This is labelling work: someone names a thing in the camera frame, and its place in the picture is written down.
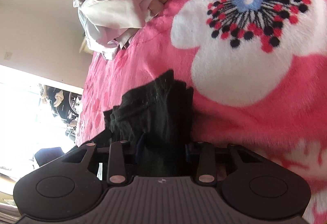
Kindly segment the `wheelchair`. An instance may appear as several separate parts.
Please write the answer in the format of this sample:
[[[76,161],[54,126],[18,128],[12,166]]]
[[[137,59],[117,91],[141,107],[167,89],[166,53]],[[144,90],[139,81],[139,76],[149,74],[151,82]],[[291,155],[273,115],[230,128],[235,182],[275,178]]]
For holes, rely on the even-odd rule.
[[[52,115],[59,117],[66,125],[65,135],[74,141],[79,114],[82,110],[82,95],[43,85],[41,101],[50,105]]]

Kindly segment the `pink floral bed blanket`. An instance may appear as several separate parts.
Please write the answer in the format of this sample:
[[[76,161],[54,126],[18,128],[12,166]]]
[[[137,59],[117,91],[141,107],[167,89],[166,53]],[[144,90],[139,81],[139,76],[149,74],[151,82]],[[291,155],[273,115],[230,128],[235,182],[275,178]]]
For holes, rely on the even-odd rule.
[[[326,223],[326,0],[169,0],[112,61],[93,57],[76,142],[168,69],[194,89],[192,136],[244,145],[299,174]]]

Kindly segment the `beige trousers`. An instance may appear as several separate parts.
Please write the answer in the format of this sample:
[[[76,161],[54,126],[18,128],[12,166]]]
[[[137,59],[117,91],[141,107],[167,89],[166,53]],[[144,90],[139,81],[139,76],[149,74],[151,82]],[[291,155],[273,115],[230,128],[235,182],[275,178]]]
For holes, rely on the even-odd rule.
[[[84,0],[78,9],[88,47],[113,60],[156,17],[167,0]]]

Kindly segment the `black smile t-shirt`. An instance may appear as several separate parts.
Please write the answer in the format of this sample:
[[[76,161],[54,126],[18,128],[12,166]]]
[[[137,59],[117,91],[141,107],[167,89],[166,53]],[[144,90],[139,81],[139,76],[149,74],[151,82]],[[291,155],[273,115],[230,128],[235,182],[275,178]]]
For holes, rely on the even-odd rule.
[[[105,129],[90,141],[100,148],[116,141],[130,143],[125,161],[129,177],[188,175],[193,88],[169,69],[146,85],[129,90],[120,105],[103,113]]]

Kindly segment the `cream nightstand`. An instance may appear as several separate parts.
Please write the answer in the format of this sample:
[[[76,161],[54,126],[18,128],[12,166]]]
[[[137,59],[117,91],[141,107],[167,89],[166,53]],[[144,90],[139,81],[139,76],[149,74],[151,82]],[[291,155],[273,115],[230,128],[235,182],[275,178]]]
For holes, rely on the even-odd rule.
[[[79,53],[86,53],[86,54],[90,54],[90,55],[93,55],[93,50],[91,50],[88,45],[87,45],[87,41],[86,41],[86,38],[83,38],[82,40],[82,43],[80,45],[80,48],[79,48]]]

